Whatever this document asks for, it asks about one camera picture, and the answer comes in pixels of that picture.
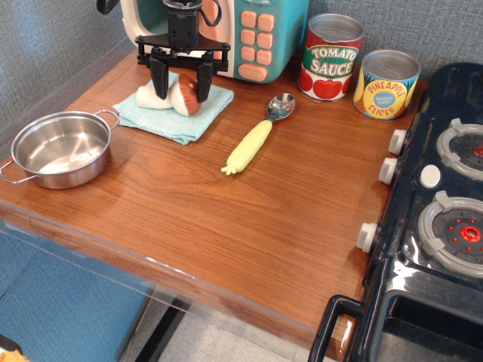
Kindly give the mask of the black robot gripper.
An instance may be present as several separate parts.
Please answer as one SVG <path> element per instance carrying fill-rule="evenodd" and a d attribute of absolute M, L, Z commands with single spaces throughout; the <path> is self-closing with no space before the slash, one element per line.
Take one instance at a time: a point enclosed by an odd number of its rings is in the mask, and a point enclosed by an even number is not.
<path fill-rule="evenodd" d="M 207 100 L 215 72 L 229 70 L 228 53 L 230 45 L 200 35 L 198 32 L 198 15 L 205 23 L 215 26 L 221 19 L 221 11 L 214 23 L 211 23 L 203 10 L 168 10 L 168 32 L 162 35 L 139 35 L 135 38 L 138 45 L 137 62 L 150 67 L 155 94 L 165 100 L 168 96 L 169 70 L 166 62 L 151 56 L 164 56 L 168 59 L 178 57 L 180 62 L 175 67 L 188 66 L 195 58 L 188 57 L 193 51 L 204 51 L 197 69 L 198 101 Z"/>

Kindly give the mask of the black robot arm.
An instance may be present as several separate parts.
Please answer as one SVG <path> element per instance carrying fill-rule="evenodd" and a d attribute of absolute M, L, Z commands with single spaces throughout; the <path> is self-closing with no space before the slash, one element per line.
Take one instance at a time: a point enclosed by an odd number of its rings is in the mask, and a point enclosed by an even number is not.
<path fill-rule="evenodd" d="M 201 1 L 165 1 L 164 6 L 168 31 L 162 35 L 135 38 L 137 63 L 150 70 L 155 94 L 162 99 L 168 95 L 171 67 L 196 70 L 198 101 L 203 103 L 208 98 L 212 77 L 229 68 L 231 46 L 201 35 L 198 19 L 202 17 L 206 25 L 214 27 L 222 19 L 222 8 L 217 6 L 217 17 L 210 21 L 202 10 Z"/>

